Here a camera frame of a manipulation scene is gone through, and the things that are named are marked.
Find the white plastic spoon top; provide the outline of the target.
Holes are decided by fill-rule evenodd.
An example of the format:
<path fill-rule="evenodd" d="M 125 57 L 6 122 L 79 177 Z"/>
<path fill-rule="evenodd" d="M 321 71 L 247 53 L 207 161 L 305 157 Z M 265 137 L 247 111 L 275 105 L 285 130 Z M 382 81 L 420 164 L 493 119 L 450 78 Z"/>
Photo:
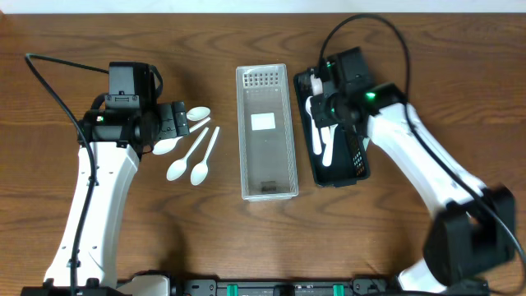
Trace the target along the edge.
<path fill-rule="evenodd" d="M 208 107 L 199 106 L 192 108 L 187 112 L 187 119 L 193 122 L 198 122 L 207 118 L 209 115 L 210 109 Z"/>

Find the white plastic fork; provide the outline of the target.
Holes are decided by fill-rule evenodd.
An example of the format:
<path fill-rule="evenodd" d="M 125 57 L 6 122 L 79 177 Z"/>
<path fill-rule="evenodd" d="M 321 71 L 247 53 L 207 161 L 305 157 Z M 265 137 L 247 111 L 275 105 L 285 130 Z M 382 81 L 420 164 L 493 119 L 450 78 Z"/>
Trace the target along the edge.
<path fill-rule="evenodd" d="M 325 149 L 322 157 L 322 164 L 325 167 L 330 167 L 332 164 L 333 157 L 333 146 L 334 146 L 334 131 L 333 126 L 323 127 L 321 129 L 321 138 L 325 144 Z"/>
<path fill-rule="evenodd" d="M 330 126 L 330 143 L 334 144 L 335 141 L 335 131 L 337 129 L 338 125 L 334 124 Z"/>

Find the pinkish white plastic spoon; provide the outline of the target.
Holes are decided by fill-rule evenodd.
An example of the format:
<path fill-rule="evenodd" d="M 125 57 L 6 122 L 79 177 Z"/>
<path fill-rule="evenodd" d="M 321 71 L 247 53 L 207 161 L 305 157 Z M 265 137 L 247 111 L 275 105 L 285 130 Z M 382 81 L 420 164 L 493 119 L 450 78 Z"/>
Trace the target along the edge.
<path fill-rule="evenodd" d="M 312 117 L 311 113 L 311 96 L 309 96 L 306 99 L 305 102 L 305 110 L 307 112 L 307 115 L 309 116 L 311 120 L 311 142 L 312 142 L 312 150 L 315 155 L 320 155 L 322 153 L 322 146 L 321 146 L 321 139 L 320 139 L 320 132 L 318 131 L 318 128 L 316 127 L 314 118 Z"/>

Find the black plastic mesh basket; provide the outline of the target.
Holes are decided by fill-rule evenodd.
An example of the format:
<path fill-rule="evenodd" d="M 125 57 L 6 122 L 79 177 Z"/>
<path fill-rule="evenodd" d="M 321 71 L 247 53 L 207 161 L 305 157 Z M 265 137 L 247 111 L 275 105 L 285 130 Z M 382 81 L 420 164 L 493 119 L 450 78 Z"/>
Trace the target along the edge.
<path fill-rule="evenodd" d="M 367 161 L 367 145 L 363 138 L 337 126 L 335 129 L 335 141 L 331 166 L 322 164 L 323 154 L 316 155 L 313 152 L 311 140 L 311 119 L 305 110 L 305 102 L 312 94 L 311 74 L 314 68 L 308 68 L 304 72 L 297 73 L 293 78 L 296 92 L 296 101 L 300 110 L 302 133 L 305 136 L 307 154 L 310 161 L 313 179 L 320 187 L 345 187 L 356 184 L 358 181 L 370 176 Z"/>

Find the light blue plastic fork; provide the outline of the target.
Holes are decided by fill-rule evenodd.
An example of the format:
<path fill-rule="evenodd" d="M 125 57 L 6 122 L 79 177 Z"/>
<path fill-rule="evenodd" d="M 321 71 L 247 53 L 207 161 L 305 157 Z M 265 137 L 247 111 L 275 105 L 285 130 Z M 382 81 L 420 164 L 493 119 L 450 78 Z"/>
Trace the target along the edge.
<path fill-rule="evenodd" d="M 370 142 L 370 139 L 368 137 L 363 138 L 362 143 L 363 143 L 364 150 L 367 149 L 369 142 Z"/>

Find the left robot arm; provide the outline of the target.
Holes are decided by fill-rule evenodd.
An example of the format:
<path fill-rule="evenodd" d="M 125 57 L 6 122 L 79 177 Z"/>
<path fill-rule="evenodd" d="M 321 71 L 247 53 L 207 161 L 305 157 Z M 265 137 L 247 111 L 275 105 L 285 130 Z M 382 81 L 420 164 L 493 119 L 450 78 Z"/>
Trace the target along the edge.
<path fill-rule="evenodd" d="M 114 288 L 118 282 L 116 254 L 127 193 L 140 159 L 130 145 L 116 141 L 91 142 L 96 168 L 96 185 L 87 210 L 79 243 L 76 282 L 84 286 L 97 279 L 103 286 Z M 89 187 L 90 160 L 85 147 L 78 152 L 79 172 L 72 207 L 61 243 L 44 279 L 55 286 L 71 285 L 73 243 Z"/>

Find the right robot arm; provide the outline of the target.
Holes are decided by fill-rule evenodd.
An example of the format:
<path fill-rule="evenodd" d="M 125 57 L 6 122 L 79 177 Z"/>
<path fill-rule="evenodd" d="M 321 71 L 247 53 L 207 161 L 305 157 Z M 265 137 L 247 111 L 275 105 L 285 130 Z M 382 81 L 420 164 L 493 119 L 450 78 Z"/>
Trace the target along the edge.
<path fill-rule="evenodd" d="M 423 258 L 397 277 L 403 291 L 438 294 L 515 256 L 525 257 L 514 234 L 511 192 L 490 189 L 464 169 L 396 85 L 345 91 L 316 79 L 311 91 L 316 126 L 339 124 L 369 138 L 399 167 L 431 214 Z"/>

